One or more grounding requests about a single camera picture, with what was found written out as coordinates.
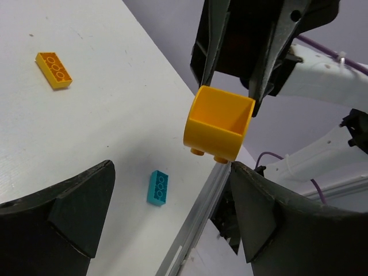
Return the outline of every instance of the cable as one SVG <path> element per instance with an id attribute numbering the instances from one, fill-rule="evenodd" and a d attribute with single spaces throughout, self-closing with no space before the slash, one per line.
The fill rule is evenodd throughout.
<path id="1" fill-rule="evenodd" d="M 270 151 L 265 151 L 265 152 L 262 152 L 262 153 L 258 156 L 258 158 L 257 158 L 257 162 L 255 163 L 255 168 L 258 168 L 258 166 L 259 166 L 259 162 L 260 162 L 260 159 L 262 158 L 262 156 L 263 156 L 263 155 L 271 155 L 271 156 L 273 156 L 273 157 L 276 157 L 276 158 L 277 158 L 277 159 L 279 159 L 279 160 L 283 160 L 283 157 L 279 156 L 278 154 L 274 154 L 273 152 L 270 152 Z M 320 196 L 321 202 L 322 202 L 323 204 L 327 204 L 327 202 L 326 202 L 326 198 L 324 197 L 324 194 L 323 194 L 323 192 L 322 192 L 322 190 L 321 190 L 320 186 L 317 184 L 317 182 L 316 182 L 314 179 L 311 179 L 310 181 L 311 181 L 311 182 L 313 183 L 313 185 L 315 186 L 315 188 L 316 188 L 316 190 L 317 190 L 317 192 L 318 192 L 318 195 Z"/>
<path id="2" fill-rule="evenodd" d="M 317 50 L 321 51 L 322 53 L 325 53 L 326 55 L 329 55 L 333 59 L 337 59 L 339 57 L 338 53 L 336 53 L 333 50 L 327 48 L 326 46 L 323 46 L 322 44 L 319 44 L 318 42 L 315 42 L 312 39 L 309 39 L 305 36 L 297 36 L 297 39 L 299 39 L 300 41 L 308 44 L 309 46 L 312 46 L 313 48 L 316 48 Z M 360 65 L 359 63 L 345 57 L 345 64 L 352 67 L 352 68 L 354 68 L 354 69 L 356 69 L 356 70 L 358 70 L 359 72 L 365 74 L 366 76 L 368 76 L 368 68 Z"/>

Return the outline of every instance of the lego stud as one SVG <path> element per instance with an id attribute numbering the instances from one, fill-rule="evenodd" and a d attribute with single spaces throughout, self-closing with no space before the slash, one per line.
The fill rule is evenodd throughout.
<path id="1" fill-rule="evenodd" d="M 213 159 L 214 159 L 217 163 L 221 163 L 221 164 L 227 164 L 227 163 L 228 163 L 228 161 L 227 161 L 226 159 L 221 158 L 221 157 L 218 157 L 218 156 L 215 156 Z"/>
<path id="2" fill-rule="evenodd" d="M 202 156 L 203 154 L 205 154 L 203 151 L 199 151 L 199 150 L 197 150 L 195 148 L 191 148 L 190 149 L 190 152 L 193 153 L 193 154 L 195 154 L 195 155 L 199 155 L 199 156 Z"/>

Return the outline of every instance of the wall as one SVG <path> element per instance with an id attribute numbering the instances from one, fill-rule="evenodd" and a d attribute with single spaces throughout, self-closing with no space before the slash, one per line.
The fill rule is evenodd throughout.
<path id="1" fill-rule="evenodd" d="M 198 87 L 189 63 L 204 0 L 124 2 L 195 93 Z M 346 52 L 348 57 L 358 62 L 368 63 L 367 10 L 367 0 L 341 0 L 340 13 L 334 22 L 305 35 L 336 51 Z M 212 86 L 247 95 L 239 80 L 232 76 L 216 73 Z M 267 97 L 258 116 L 251 121 L 244 145 L 255 159 L 262 151 L 290 154 L 326 134 L 349 111 L 343 106 L 312 99 Z M 264 157 L 263 164 L 273 161 Z M 317 180 L 320 183 L 334 182 L 367 173 L 367 168 L 368 163 L 352 164 Z"/>

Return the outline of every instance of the table surface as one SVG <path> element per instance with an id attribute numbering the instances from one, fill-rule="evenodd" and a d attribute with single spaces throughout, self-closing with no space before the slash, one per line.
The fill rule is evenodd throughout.
<path id="1" fill-rule="evenodd" d="M 51 89 L 38 52 L 57 53 L 69 89 Z M 179 75 L 122 0 L 1 1 L 0 70 L 0 203 L 110 159 L 88 275 L 155 275 L 214 166 L 183 146 L 193 95 Z M 161 208 L 146 203 L 155 170 L 170 176 Z"/>

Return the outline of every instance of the black mechanical part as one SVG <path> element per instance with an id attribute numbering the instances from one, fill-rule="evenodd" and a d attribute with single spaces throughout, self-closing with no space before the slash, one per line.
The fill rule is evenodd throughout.
<path id="1" fill-rule="evenodd" d="M 0 205 L 0 274 L 84 276 L 115 182 L 111 161 Z"/>
<path id="2" fill-rule="evenodd" d="M 231 248 L 237 254 L 241 237 L 231 192 L 230 179 L 227 180 L 220 200 L 210 219 L 220 232 L 220 236 L 228 241 Z"/>
<path id="3" fill-rule="evenodd" d="M 352 139 L 348 142 L 349 146 L 357 146 L 368 154 L 368 114 L 352 109 L 340 126 L 347 127 L 352 136 Z"/>
<path id="4" fill-rule="evenodd" d="M 240 162 L 230 181 L 254 276 L 368 275 L 368 213 L 309 200 Z"/>
<path id="5" fill-rule="evenodd" d="M 292 40 L 338 11 L 339 0 L 205 0 L 190 63 L 198 84 L 210 85 L 215 70 L 241 78 L 257 100 L 255 116 L 290 75 L 283 64 Z"/>

